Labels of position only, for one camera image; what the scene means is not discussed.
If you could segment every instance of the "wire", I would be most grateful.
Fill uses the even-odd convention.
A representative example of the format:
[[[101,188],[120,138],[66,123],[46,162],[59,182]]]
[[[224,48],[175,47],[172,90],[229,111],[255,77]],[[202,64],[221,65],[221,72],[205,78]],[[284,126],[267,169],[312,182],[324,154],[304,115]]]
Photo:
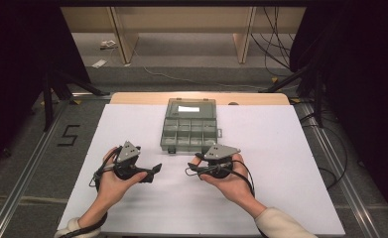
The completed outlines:
[[[274,14],[274,15],[275,15],[275,17],[274,17],[274,18],[275,18],[275,19],[274,19],[274,25],[273,25],[273,23],[272,23],[272,21],[271,21],[269,15],[268,15],[268,13],[267,13],[266,8],[263,7],[263,9],[264,9],[264,12],[265,12],[265,16],[267,17],[268,22],[269,22],[269,24],[270,24],[270,26],[271,26],[271,29],[272,29],[272,31],[273,31],[273,33],[272,33],[272,35],[271,35],[270,42],[271,42],[273,36],[275,35],[275,37],[277,38],[277,41],[278,41],[279,46],[281,46],[281,47],[280,47],[280,53],[281,53],[281,55],[282,55],[284,61],[285,61],[286,64],[287,64],[286,68],[290,68],[289,63],[288,63],[288,61],[286,60],[286,57],[284,56],[283,51],[282,51],[282,48],[285,48],[285,47],[284,47],[283,43],[281,42],[280,37],[278,36],[278,13],[279,13],[279,7],[275,7],[275,8],[274,8],[274,11],[275,11],[275,14]]]
[[[317,127],[319,128],[318,125],[306,125],[306,126],[302,126],[302,128],[308,128],[308,127]],[[339,178],[337,178],[332,184],[330,184],[326,189],[330,189],[332,188],[333,186],[335,186],[345,175],[345,172],[347,170],[347,166],[348,166],[348,152],[346,150],[346,147],[344,145],[344,143],[342,142],[341,138],[335,133],[333,132],[331,129],[327,128],[327,127],[323,127],[323,128],[319,128],[320,130],[327,130],[327,131],[330,131],[339,141],[339,143],[341,144],[342,146],[342,149],[344,151],[344,169],[341,173],[341,175],[339,176]]]
[[[256,43],[256,45],[258,46],[258,48],[265,54],[265,57],[268,56],[269,58],[271,58],[272,60],[276,61],[277,63],[279,63],[280,65],[282,65],[283,67],[285,68],[289,68],[286,64],[282,63],[281,61],[279,61],[278,59],[276,59],[273,55],[271,55],[269,52],[268,52],[268,48],[265,50],[259,43],[258,41],[256,41],[255,37],[253,36],[253,34],[250,35],[253,39],[253,41]]]
[[[281,47],[280,45],[275,45],[274,43],[268,41],[268,40],[262,35],[262,33],[260,33],[259,35],[261,36],[262,40],[264,40],[265,42],[267,42],[268,44],[270,44],[272,47],[275,47],[275,48],[283,48],[283,50],[285,50],[285,51],[290,51],[290,49],[288,49],[288,48]]]
[[[217,83],[217,82],[210,82],[210,83],[198,82],[198,81],[195,81],[195,80],[192,80],[192,79],[169,76],[169,75],[166,75],[166,74],[161,73],[161,72],[151,72],[145,66],[143,66],[143,67],[144,67],[144,69],[148,73],[150,73],[152,75],[163,76],[163,77],[166,77],[166,78],[169,78],[169,79],[172,79],[172,80],[188,81],[188,82],[192,82],[192,83],[196,83],[196,84],[202,84],[202,85],[218,85],[218,86],[225,86],[225,87],[249,87],[249,88],[260,89],[260,90],[268,89],[268,88],[252,86],[252,85],[230,85],[230,84],[222,84],[222,83]]]
[[[309,115],[306,115],[306,116],[302,117],[299,121],[300,121],[300,123],[302,124],[302,123],[304,123],[305,121],[307,121],[307,120],[313,118],[314,116],[315,116],[315,113],[313,112],[313,113],[311,113],[311,114],[309,114]]]
[[[100,228],[104,224],[104,222],[106,222],[106,219],[107,219],[107,212],[104,213],[104,215],[101,217],[101,219],[97,223],[90,225],[90,226],[87,226],[87,227],[84,227],[84,228],[80,228],[78,230],[68,232],[67,234],[61,236],[60,238],[70,238],[70,237],[75,237],[75,236],[89,233],[95,229]]]
[[[318,169],[319,169],[320,171],[327,172],[328,174],[330,174],[330,175],[333,177],[333,182],[332,182],[330,185],[328,185],[328,186],[326,187],[326,190],[330,189],[330,188],[334,185],[334,183],[338,181],[338,179],[336,178],[336,175],[335,175],[332,171],[327,170],[327,169],[325,169],[325,168],[318,167]]]
[[[236,171],[234,171],[234,170],[229,170],[229,169],[227,169],[227,168],[219,167],[219,166],[197,167],[198,169],[205,169],[205,170],[203,170],[203,171],[201,171],[201,172],[197,172],[197,173],[195,173],[195,174],[188,174],[188,171],[191,170],[191,168],[186,168],[186,169],[185,169],[185,174],[187,174],[187,176],[189,176],[189,177],[192,177],[192,176],[200,176],[200,175],[206,174],[206,173],[208,173],[208,172],[212,172],[212,171],[214,171],[214,170],[220,168],[222,171],[225,171],[225,172],[234,174],[234,175],[240,177],[241,179],[243,179],[243,180],[247,183],[247,185],[249,186],[249,189],[250,189],[250,192],[252,193],[252,195],[255,196],[255,184],[254,184],[254,182],[253,182],[253,177],[252,177],[252,174],[250,173],[249,169],[248,169],[248,168],[246,167],[246,165],[245,165],[244,163],[242,163],[241,161],[236,161],[236,160],[234,160],[234,161],[231,161],[231,162],[241,164],[241,165],[246,169],[247,173],[249,174],[249,176],[250,176],[250,181],[249,181],[249,179],[248,179],[247,177],[245,177],[244,175],[242,175],[242,174],[240,174],[240,173],[238,173],[238,172],[236,172]]]
[[[118,49],[118,47],[114,47],[114,48],[110,48],[110,49],[105,49],[105,50],[103,50],[103,51],[110,51],[109,60],[108,60],[108,61],[111,61],[111,62],[114,63],[114,60],[113,60],[112,55],[113,55],[113,52],[114,52],[116,49]]]
[[[111,168],[106,168],[106,165],[107,165],[107,162],[110,160],[110,158],[113,157],[113,160],[115,158],[117,158],[120,154],[120,152],[122,151],[122,146],[116,148],[115,150],[113,150],[108,156],[107,158],[103,161],[103,164],[101,164],[101,167],[94,173],[91,181],[89,182],[88,186],[90,187],[96,187],[98,189],[98,182],[100,180],[100,177],[101,175],[104,173],[104,172],[107,172],[107,171],[110,171]]]

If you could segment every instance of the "person's right hand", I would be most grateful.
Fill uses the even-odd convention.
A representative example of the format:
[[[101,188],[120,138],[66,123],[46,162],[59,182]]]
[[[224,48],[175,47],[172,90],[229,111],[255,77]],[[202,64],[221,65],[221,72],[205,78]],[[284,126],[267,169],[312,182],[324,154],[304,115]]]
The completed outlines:
[[[240,154],[234,154],[232,159],[233,161],[244,163]],[[200,158],[194,157],[192,164],[199,165],[199,163]],[[242,164],[233,162],[233,170],[248,178],[247,170]],[[214,178],[210,175],[202,174],[199,177],[217,187],[228,200],[242,207],[253,218],[256,218],[266,209],[265,205],[255,199],[246,181],[237,175],[230,174],[226,178]]]
[[[243,158],[240,154],[233,155],[232,159],[233,161],[243,163]],[[193,164],[197,165],[199,161],[200,159],[195,157]],[[246,168],[240,163],[233,162],[233,170],[248,178]],[[216,186],[228,200],[235,203],[245,197],[253,196],[246,181],[237,175],[230,174],[226,178],[214,178],[210,175],[202,174],[199,177],[209,184]]]

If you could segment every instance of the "white sleeve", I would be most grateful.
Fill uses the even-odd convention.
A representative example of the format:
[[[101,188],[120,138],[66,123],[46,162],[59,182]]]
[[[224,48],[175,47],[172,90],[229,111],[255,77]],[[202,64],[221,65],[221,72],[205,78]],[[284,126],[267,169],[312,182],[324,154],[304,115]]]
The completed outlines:
[[[79,217],[71,219],[67,223],[67,228],[64,228],[64,229],[57,231],[57,233],[55,234],[55,238],[59,238],[63,235],[68,234],[69,232],[79,230],[80,227],[78,224],[78,219],[79,219]],[[97,228],[97,229],[95,229],[89,233],[86,233],[86,234],[75,236],[75,238],[92,238],[92,237],[96,237],[98,234],[100,234],[100,228]]]
[[[274,207],[268,207],[259,214],[255,218],[255,223],[269,238],[317,237],[303,228],[293,217]]]

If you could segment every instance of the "metal rail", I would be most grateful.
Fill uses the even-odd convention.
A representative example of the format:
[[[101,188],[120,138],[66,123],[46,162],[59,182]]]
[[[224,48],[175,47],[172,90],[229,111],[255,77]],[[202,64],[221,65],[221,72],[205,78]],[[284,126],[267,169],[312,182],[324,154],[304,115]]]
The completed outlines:
[[[68,101],[62,101],[59,104],[59,108],[57,110],[57,113],[55,115],[55,119],[49,128],[48,131],[44,132],[41,139],[39,140],[38,145],[36,146],[36,149],[33,152],[33,155],[31,156],[30,160],[27,162],[26,166],[23,169],[23,172],[21,173],[20,177],[18,178],[17,182],[14,185],[14,188],[8,195],[8,198],[6,199],[4,205],[0,209],[0,237],[5,232],[5,229],[7,228],[12,216],[14,215],[14,212],[18,206],[18,203],[20,202],[20,199],[26,190],[28,184],[30,183],[30,180],[38,167],[40,160],[42,159],[46,148],[49,145],[50,140],[52,139],[52,136],[57,128],[58,122],[65,111],[66,107],[68,105]]]
[[[305,104],[304,111],[307,115],[313,113],[312,106]],[[310,120],[316,124],[316,120],[314,118]],[[342,172],[344,171],[344,166],[341,160],[339,159],[339,156],[336,154],[335,149],[333,148],[328,136],[326,135],[325,129],[313,128],[313,131],[317,136],[317,139],[323,149],[323,152],[330,166],[333,169],[333,172],[339,178]],[[342,192],[344,193],[344,196],[348,201],[348,204],[351,210],[353,211],[358,224],[360,225],[364,237],[380,237],[369,211],[364,205],[363,200],[358,195],[358,192],[352,184],[350,178],[348,177],[347,172],[345,172],[339,184],[341,185]]]

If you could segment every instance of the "person's left hand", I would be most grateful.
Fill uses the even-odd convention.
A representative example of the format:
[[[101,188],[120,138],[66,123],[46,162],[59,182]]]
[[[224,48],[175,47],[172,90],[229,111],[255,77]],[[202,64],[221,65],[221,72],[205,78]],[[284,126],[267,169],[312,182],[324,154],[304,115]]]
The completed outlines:
[[[116,150],[116,148],[111,149],[104,156],[103,161],[113,153],[114,150]],[[114,158],[110,158],[107,161],[107,164],[113,163],[113,159]],[[146,175],[146,172],[141,172],[130,179],[122,180],[117,177],[113,171],[104,172],[101,176],[97,198],[88,210],[78,219],[79,227],[87,227],[98,222],[111,206],[122,199],[129,187],[141,181]]]

